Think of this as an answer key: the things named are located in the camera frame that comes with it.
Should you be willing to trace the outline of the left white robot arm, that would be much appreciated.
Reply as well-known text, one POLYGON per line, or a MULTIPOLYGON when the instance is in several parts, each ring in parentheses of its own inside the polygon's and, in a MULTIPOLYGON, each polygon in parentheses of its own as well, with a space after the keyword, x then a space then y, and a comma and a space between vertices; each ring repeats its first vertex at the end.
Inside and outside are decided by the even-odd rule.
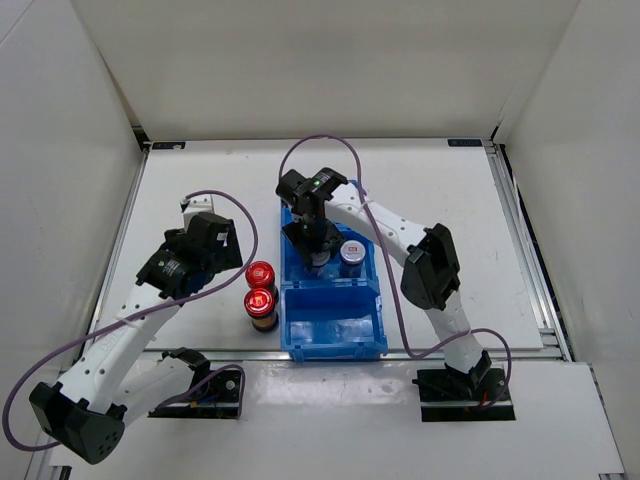
POLYGON ((125 428, 140 416, 176 401, 206 396, 210 362, 194 350, 167 351, 148 373, 126 376, 146 346, 185 302, 218 273, 241 267, 232 220, 192 215, 168 230, 159 249, 136 275, 121 316, 53 385, 39 383, 29 396, 42 429, 91 465, 106 459, 125 428))

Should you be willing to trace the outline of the white-lid spice jar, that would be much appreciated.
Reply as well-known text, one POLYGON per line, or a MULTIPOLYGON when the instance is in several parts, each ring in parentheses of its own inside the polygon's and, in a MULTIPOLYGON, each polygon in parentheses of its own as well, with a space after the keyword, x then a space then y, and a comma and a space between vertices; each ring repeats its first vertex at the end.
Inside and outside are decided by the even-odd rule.
POLYGON ((307 273, 312 277, 321 277, 330 259, 329 252, 312 253, 310 263, 306 266, 307 273))
POLYGON ((364 244, 357 240, 347 240, 342 244, 339 255, 340 275, 345 278, 358 278, 366 257, 364 244))

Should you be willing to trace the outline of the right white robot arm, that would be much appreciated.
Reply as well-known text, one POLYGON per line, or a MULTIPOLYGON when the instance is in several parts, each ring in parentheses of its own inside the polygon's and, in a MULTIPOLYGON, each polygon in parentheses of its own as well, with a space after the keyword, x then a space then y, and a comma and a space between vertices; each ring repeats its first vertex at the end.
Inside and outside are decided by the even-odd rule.
POLYGON ((400 282, 390 284, 393 293, 423 310, 442 342, 452 393, 470 400, 484 389, 491 361, 462 307, 460 264, 447 227, 428 228, 391 212, 328 167, 311 177, 291 169, 276 193, 293 218, 282 231, 307 269, 339 253, 345 241, 339 225, 375 243, 402 269, 400 282))

